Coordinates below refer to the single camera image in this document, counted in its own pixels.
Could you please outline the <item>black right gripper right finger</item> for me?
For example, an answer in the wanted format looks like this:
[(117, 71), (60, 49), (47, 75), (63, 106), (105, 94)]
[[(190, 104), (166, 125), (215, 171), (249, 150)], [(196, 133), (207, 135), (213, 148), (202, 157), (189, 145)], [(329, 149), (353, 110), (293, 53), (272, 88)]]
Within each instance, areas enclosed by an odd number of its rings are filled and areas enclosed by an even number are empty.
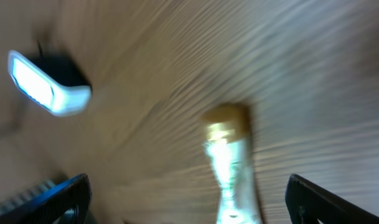
[(297, 174), (289, 177), (285, 202), (296, 224), (379, 224), (379, 217)]

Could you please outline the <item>white tube with gold cap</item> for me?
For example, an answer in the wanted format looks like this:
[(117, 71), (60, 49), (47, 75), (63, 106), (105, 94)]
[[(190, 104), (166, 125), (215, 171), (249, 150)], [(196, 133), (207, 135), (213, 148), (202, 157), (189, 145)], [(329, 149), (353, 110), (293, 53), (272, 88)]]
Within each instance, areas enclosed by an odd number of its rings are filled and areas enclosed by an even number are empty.
[(205, 154), (220, 189), (216, 222), (262, 224), (248, 108), (239, 103), (220, 104), (207, 110), (200, 122)]

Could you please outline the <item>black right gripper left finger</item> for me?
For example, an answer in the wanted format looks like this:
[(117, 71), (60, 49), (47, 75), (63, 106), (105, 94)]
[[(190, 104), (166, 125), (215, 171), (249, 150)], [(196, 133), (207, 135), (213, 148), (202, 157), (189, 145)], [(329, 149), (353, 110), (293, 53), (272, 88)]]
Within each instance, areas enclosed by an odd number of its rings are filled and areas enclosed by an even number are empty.
[(0, 224), (85, 223), (92, 192), (89, 178), (79, 174), (0, 216)]

